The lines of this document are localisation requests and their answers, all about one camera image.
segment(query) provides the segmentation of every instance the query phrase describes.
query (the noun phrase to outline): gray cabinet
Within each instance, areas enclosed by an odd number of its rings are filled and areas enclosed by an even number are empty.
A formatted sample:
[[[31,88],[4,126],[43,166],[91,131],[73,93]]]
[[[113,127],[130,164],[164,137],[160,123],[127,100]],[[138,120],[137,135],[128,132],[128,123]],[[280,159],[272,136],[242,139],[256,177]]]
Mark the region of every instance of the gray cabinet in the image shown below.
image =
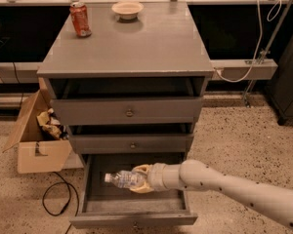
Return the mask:
[[[186,3],[146,3],[138,19],[127,22],[110,7],[88,6],[89,38],[76,38],[68,19],[38,71],[73,150],[87,163],[80,211],[71,223],[194,224],[187,192],[135,194],[104,177],[187,158],[213,74],[210,60]]]
[[[267,86],[267,92],[279,113],[278,124],[283,125],[288,118],[293,118],[293,36]]]

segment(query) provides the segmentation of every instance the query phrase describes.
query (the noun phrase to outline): red soda can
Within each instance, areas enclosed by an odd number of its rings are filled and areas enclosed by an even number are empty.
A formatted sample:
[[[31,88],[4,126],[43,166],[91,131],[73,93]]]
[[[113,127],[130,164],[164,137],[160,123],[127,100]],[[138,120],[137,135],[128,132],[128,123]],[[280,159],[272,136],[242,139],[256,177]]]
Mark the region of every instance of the red soda can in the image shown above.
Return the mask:
[[[87,7],[82,2],[75,2],[70,5],[70,16],[76,34],[81,37],[91,35],[91,30],[88,24]]]

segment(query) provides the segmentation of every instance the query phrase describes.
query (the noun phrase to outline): speckled floor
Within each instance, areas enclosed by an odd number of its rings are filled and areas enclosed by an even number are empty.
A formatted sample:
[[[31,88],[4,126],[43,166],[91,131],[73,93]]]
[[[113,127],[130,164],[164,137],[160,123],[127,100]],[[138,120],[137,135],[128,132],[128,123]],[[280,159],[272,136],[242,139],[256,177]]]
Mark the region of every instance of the speckled floor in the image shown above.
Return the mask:
[[[252,98],[246,108],[234,97],[206,96],[195,128],[189,157],[235,176],[293,189],[293,120],[278,126],[276,115],[265,99]],[[0,233],[64,233],[74,215],[72,200],[66,213],[53,217],[42,207],[41,198],[51,184],[60,181],[53,174],[19,175],[17,151],[3,151],[14,119],[0,118]],[[78,191],[83,170],[61,172]],[[49,194],[51,210],[65,202],[65,188]],[[69,233],[293,233],[217,192],[190,192],[189,204],[199,219],[193,226],[158,228],[100,228]]]

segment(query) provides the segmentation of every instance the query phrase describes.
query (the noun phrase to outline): bottle cap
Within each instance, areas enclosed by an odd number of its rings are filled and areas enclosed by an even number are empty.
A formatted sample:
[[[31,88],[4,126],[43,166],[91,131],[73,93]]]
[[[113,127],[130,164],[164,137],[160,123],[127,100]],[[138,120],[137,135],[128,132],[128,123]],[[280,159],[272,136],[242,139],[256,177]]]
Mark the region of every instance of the bottle cap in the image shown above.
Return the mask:
[[[110,174],[105,174],[105,182],[110,182]]]

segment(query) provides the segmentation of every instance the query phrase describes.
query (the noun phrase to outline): terrazzo floor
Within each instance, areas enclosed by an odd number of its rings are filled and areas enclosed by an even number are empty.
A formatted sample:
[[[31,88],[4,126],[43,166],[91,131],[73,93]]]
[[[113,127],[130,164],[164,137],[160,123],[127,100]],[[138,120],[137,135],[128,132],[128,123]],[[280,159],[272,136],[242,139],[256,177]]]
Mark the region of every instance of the terrazzo floor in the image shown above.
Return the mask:
[[[293,120],[278,126],[277,116],[264,97],[253,96],[251,108],[240,99],[207,95],[190,158],[209,164],[228,175],[243,176],[293,189]],[[42,196],[50,185],[60,181],[51,173],[19,175],[17,150],[3,150],[15,119],[0,118],[0,234],[62,234],[74,215],[76,200],[58,217],[48,215],[42,207]],[[61,175],[80,192],[83,170],[65,170]],[[98,228],[68,233],[293,233],[278,223],[239,205],[218,192],[190,192],[190,208],[198,213],[193,226],[154,228]],[[66,201],[64,186],[48,195],[46,205],[56,211]]]

